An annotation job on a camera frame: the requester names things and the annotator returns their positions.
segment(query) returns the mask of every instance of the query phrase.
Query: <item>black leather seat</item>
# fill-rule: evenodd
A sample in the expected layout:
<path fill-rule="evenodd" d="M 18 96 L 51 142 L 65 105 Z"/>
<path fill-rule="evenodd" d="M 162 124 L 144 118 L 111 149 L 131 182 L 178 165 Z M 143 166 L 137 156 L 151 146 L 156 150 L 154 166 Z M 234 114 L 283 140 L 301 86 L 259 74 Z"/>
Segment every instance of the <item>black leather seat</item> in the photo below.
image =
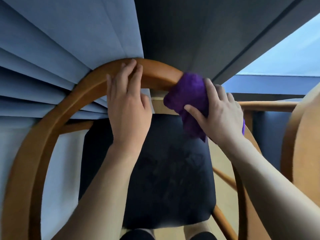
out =
<path fill-rule="evenodd" d="M 113 136 L 109 119 L 87 132 L 79 199 L 100 168 Z M 154 114 L 133 169 L 123 226 L 155 229 L 209 219 L 216 205 L 208 142 L 190 138 L 178 115 Z"/>

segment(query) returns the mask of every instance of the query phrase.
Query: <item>purple fabric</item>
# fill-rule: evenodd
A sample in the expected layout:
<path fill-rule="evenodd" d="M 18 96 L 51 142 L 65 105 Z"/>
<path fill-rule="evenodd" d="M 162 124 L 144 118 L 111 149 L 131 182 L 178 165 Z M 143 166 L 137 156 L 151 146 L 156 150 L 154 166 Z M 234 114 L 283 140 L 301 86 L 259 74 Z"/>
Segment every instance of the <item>purple fabric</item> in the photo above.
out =
<path fill-rule="evenodd" d="M 190 136 L 200 138 L 204 142 L 206 141 L 206 134 L 196 119 L 184 109 L 186 104 L 190 104 L 197 108 L 205 117 L 208 117 L 209 101 L 206 85 L 201 76 L 193 73 L 184 73 L 178 83 L 164 97 L 163 103 L 166 107 L 173 109 L 181 116 L 183 129 Z"/>

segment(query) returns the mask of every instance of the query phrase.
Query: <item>wooden chair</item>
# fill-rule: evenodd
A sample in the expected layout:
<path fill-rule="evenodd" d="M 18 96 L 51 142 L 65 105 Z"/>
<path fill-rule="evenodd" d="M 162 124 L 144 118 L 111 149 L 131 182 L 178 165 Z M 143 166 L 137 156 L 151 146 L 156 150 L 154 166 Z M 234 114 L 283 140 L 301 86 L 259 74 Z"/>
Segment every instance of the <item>wooden chair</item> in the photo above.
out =
<path fill-rule="evenodd" d="M 128 61 L 129 59 L 116 60 L 92 71 L 27 134 L 15 157 L 6 187 L 2 212 L 2 239 L 41 239 L 42 193 L 55 143 L 60 134 L 90 129 L 93 124 L 92 121 L 68 125 L 66 125 L 66 122 L 83 106 L 106 95 L 105 75 L 107 73 L 115 75 L 120 69 L 121 63 Z M 144 68 L 141 80 L 142 88 L 167 91 L 182 76 L 181 71 L 157 61 L 138 58 L 137 62 L 142 64 Z M 320 113 L 318 90 L 310 92 L 298 105 L 297 103 L 287 102 L 242 102 L 241 106 L 245 111 L 292 111 L 297 105 L 292 113 L 284 138 L 283 171 L 286 171 L 287 177 L 290 176 L 291 172 L 293 183 L 319 205 L 320 195 L 315 189 L 319 189 L 320 181 L 314 181 L 314 178 L 318 179 L 320 175 L 320 150 L 317 150 L 320 134 L 316 134 L 320 129 L 317 122 L 317 116 Z M 245 120 L 250 125 L 250 116 L 246 115 Z M 259 150 L 248 128 L 246 128 L 245 137 Z M 308 165 L 305 165 L 305 160 L 302 160 L 305 153 L 309 157 L 310 164 Z M 293 170 L 290 170 L 288 165 L 293 165 Z M 263 228 L 237 172 L 234 171 L 234 181 L 217 169 L 213 170 L 238 192 L 238 236 L 218 206 L 212 212 L 212 216 L 226 239 L 268 239 L 269 236 Z M 312 181 L 309 184 L 301 177 L 302 175 L 303 177 L 306 176 L 306 170 L 308 170 L 307 173 L 312 172 L 311 176 L 307 176 Z"/>

